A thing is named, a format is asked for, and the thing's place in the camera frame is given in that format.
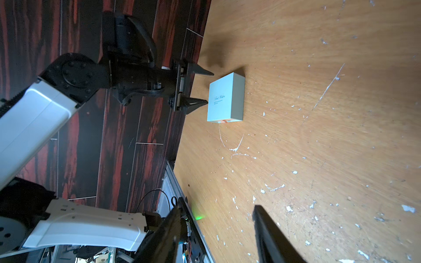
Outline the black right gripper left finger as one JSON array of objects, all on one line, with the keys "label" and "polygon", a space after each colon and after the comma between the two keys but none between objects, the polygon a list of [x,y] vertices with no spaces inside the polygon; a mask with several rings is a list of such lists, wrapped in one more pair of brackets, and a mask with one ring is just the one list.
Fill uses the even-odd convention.
[{"label": "black right gripper left finger", "polygon": [[181,212],[173,208],[168,217],[139,250],[134,263],[175,263],[182,235]]}]

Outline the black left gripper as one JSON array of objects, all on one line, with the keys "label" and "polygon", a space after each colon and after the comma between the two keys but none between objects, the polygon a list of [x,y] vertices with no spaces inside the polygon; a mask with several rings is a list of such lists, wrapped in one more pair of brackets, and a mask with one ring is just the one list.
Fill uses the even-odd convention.
[{"label": "black left gripper", "polygon": [[[180,106],[180,110],[188,115],[208,104],[204,99],[181,97],[183,60],[174,60],[169,69],[135,64],[122,57],[110,57],[105,60],[105,65],[110,75],[111,95],[123,106],[128,106],[134,96],[166,98],[171,107]],[[187,62],[186,76],[192,74],[214,76],[200,65]]]}]

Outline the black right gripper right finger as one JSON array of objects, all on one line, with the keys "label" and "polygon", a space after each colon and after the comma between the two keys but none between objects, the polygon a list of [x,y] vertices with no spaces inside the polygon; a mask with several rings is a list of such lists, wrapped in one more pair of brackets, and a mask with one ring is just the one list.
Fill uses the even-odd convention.
[{"label": "black right gripper right finger", "polygon": [[255,238],[260,263],[305,263],[261,205],[254,206]]}]

